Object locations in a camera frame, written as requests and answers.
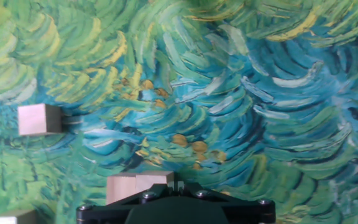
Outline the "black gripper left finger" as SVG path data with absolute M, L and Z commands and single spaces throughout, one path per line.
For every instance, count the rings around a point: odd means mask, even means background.
M 97 224 L 107 221 L 124 223 L 133 208 L 174 194 L 175 183 L 153 184 L 149 189 L 108 205 L 84 204 L 76 209 L 76 223 Z

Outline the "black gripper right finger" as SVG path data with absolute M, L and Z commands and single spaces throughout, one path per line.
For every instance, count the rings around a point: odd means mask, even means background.
M 223 212 L 229 223 L 275 223 L 275 202 L 267 198 L 242 200 L 198 183 L 177 184 L 176 196 L 195 199 L 201 211 L 206 213 L 214 212 L 201 202 L 213 205 Z

